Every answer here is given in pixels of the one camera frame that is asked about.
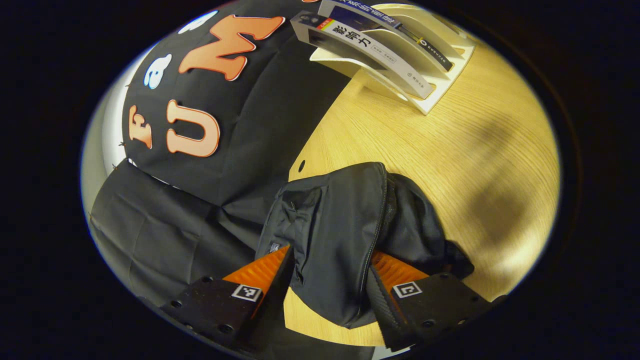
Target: orange letter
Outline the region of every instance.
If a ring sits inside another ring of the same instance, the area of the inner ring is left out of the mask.
[[[220,128],[216,119],[208,113],[196,109],[179,106],[175,100],[169,101],[166,107],[166,119],[173,124],[176,120],[184,120],[202,126],[204,136],[200,140],[186,138],[169,129],[166,132],[166,146],[171,153],[177,151],[206,158],[218,148]]]
[[[240,76],[246,65],[246,57],[226,59],[221,56],[248,53],[256,46],[245,39],[242,34],[253,36],[256,40],[264,40],[273,34],[285,21],[282,16],[272,18],[236,17],[229,15],[218,21],[211,30],[220,40],[191,50],[182,59],[178,72],[184,74],[189,69],[205,69],[221,72],[227,81],[233,81]]]
[[[151,142],[151,125],[142,126],[145,123],[145,118],[140,114],[136,114],[137,109],[135,105],[129,108],[129,139],[140,140],[151,149],[151,146],[153,146]]]

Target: wood grain surface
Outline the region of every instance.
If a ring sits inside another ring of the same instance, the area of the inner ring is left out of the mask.
[[[356,79],[349,82],[300,152],[289,180],[365,161],[408,176],[433,203],[447,239],[475,265],[464,283],[491,301],[525,277],[546,244],[559,196],[558,156],[535,94],[505,59],[480,43],[428,115]],[[327,341],[384,344],[377,323],[339,327],[291,289],[285,321]]]

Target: screw hole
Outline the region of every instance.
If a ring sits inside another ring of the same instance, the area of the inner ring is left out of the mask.
[[[225,323],[221,323],[220,325],[218,325],[218,330],[223,334],[230,334],[234,331],[234,328]]]
[[[433,327],[435,324],[436,324],[436,321],[434,319],[424,320],[422,322],[423,327]]]

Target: white book stand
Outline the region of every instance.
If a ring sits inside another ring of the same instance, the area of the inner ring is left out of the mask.
[[[433,106],[447,92],[451,84],[458,78],[467,65],[476,48],[475,43],[466,34],[455,31],[455,26],[438,20],[426,10],[413,5],[379,4],[373,8],[386,13],[402,22],[412,32],[424,36],[453,64],[450,71],[445,71],[438,62],[426,54],[418,44],[386,29],[363,31],[373,39],[381,42],[398,56],[407,61],[418,71],[431,86],[433,91],[420,99],[407,94],[394,82],[370,66],[351,58],[343,58],[327,50],[318,48],[309,60],[321,63],[350,78],[364,84],[372,91],[398,100],[417,108],[427,115]]]

